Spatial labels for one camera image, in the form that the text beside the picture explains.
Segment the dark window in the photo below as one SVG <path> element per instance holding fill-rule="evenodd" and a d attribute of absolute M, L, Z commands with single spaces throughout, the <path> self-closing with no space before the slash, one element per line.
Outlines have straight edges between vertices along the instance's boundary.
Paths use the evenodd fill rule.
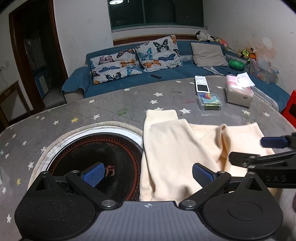
<path fill-rule="evenodd" d="M 151 25 L 204 27 L 203 1 L 108 1 L 112 29 Z"/>

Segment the grey star tablecloth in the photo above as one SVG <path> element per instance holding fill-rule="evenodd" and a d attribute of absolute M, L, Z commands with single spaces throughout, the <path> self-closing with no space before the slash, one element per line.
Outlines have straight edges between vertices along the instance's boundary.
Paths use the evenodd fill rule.
<path fill-rule="evenodd" d="M 221 110 L 199 107 L 192 79 L 162 81 L 86 98 L 16 123 L 1 133 L 1 240 L 20 240 L 14 212 L 27 191 L 33 169 L 57 138 L 82 126 L 120 121 L 142 128 L 148 109 L 173 109 L 178 117 L 200 125 L 257 123 L 267 137 L 289 135 L 294 127 L 274 108 L 255 97 L 250 108 L 229 104 L 222 76 L 209 76 L 210 92 Z"/>

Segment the butterfly pillow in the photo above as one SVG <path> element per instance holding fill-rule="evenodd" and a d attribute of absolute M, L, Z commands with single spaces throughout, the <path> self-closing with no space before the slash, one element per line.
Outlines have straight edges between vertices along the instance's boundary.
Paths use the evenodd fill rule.
<path fill-rule="evenodd" d="M 183 66 L 175 35 L 142 43 L 135 51 L 144 72 L 155 72 Z"/>
<path fill-rule="evenodd" d="M 95 85 L 142 74 L 135 49 L 93 57 L 89 60 L 90 74 Z"/>

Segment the round black induction cooker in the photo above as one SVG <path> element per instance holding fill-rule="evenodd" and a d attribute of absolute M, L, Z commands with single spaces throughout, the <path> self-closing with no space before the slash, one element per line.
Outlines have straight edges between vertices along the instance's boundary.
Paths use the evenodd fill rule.
<path fill-rule="evenodd" d="M 58 153 L 48 167 L 53 176 L 104 165 L 104 177 L 96 189 L 118 203 L 139 200 L 142 147 L 117 133 L 96 133 L 79 138 Z"/>

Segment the clear box of cards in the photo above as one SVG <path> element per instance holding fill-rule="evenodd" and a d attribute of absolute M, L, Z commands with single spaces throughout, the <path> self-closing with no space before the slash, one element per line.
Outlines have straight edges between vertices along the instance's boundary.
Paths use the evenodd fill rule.
<path fill-rule="evenodd" d="M 209 93 L 198 94 L 198 102 L 203 110 L 220 110 L 222 106 L 220 99 Z"/>

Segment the right butterfly pillow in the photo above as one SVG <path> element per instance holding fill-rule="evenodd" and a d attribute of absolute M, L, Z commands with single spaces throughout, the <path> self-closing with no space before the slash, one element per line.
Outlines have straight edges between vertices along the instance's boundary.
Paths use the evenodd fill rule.
<path fill-rule="evenodd" d="M 183 66 L 175 35 L 142 43 L 135 51 L 144 72 L 155 72 Z"/>

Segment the small black remote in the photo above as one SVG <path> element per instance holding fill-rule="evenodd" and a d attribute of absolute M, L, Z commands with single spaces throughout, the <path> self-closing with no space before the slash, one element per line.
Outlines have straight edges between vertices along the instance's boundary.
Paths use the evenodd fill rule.
<path fill-rule="evenodd" d="M 161 76 L 158 76 L 158 75 L 155 75 L 155 74 L 151 74 L 151 77 L 157 78 L 157 79 L 161 79 L 162 78 Z"/>

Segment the wooden side cabinet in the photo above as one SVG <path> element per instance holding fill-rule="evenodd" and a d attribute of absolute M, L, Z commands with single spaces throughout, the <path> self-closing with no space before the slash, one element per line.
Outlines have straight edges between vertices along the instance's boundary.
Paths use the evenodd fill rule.
<path fill-rule="evenodd" d="M 19 81 L 1 91 L 1 128 L 7 128 L 31 115 Z"/>

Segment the clear plastic toy bin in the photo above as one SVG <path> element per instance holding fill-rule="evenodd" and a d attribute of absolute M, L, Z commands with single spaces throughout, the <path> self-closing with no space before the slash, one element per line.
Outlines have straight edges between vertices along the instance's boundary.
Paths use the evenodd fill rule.
<path fill-rule="evenodd" d="M 275 84 L 280 72 L 269 61 L 257 58 L 256 60 L 250 60 L 249 73 L 266 83 Z"/>

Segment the cream garment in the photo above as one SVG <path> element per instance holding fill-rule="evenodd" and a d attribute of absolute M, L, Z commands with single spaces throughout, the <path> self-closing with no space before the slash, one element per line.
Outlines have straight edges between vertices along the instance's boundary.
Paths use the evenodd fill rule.
<path fill-rule="evenodd" d="M 139 182 L 140 201 L 175 201 L 201 189 L 192 175 L 195 163 L 243 177 L 245 168 L 230 164 L 231 152 L 273 155 L 263 148 L 257 123 L 244 126 L 195 125 L 179 119 L 175 110 L 148 110 L 144 122 L 144 152 Z"/>

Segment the red plastic stool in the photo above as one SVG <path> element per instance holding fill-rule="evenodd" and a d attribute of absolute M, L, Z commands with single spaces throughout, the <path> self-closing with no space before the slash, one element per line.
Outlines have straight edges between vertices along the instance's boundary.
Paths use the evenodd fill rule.
<path fill-rule="evenodd" d="M 296 128 L 296 90 L 291 93 L 290 99 L 281 114 Z"/>

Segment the white remote control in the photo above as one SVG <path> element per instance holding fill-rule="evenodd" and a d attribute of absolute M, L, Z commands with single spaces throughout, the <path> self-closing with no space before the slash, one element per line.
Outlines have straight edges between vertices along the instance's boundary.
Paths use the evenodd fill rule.
<path fill-rule="evenodd" d="M 210 93 L 208 82 L 205 76 L 195 76 L 195 87 L 196 87 L 196 93 Z"/>

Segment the dark wooden door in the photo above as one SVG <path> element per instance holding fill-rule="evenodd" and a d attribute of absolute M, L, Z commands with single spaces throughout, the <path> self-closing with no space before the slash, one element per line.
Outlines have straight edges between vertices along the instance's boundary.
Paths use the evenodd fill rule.
<path fill-rule="evenodd" d="M 58 39 L 53 1 L 25 1 L 9 13 L 11 44 L 21 81 L 34 112 L 68 79 Z"/>

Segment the left butterfly pillow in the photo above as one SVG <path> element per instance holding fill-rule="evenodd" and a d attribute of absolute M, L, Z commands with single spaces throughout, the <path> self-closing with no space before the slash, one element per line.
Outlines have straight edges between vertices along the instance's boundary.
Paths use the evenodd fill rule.
<path fill-rule="evenodd" d="M 95 85 L 142 74 L 135 49 L 93 57 L 89 60 L 90 74 Z"/>

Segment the yellow orange plush toys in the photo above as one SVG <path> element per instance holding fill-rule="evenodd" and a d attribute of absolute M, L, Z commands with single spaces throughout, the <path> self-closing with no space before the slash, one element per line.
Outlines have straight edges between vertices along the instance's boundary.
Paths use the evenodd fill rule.
<path fill-rule="evenodd" d="M 244 58 L 244 59 L 251 59 L 256 60 L 256 50 L 254 48 L 245 48 L 243 50 L 238 51 L 238 57 Z"/>

